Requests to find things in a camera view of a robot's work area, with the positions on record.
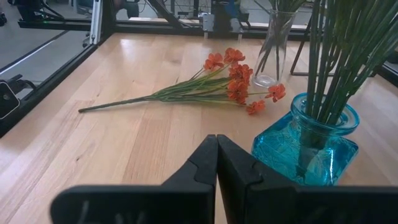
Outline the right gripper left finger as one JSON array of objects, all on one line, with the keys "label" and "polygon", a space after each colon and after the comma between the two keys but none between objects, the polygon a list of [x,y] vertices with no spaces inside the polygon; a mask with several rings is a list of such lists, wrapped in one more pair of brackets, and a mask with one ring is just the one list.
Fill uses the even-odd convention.
[{"label": "right gripper left finger", "polygon": [[77,185],[50,206],[53,223],[214,223],[217,138],[208,135],[160,185]]}]

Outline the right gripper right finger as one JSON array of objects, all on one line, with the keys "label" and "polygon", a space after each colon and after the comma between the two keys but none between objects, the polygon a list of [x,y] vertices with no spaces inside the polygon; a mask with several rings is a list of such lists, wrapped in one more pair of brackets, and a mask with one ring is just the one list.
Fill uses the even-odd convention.
[{"label": "right gripper right finger", "polygon": [[393,223],[397,187],[305,186],[218,135],[218,180],[228,223]]}]

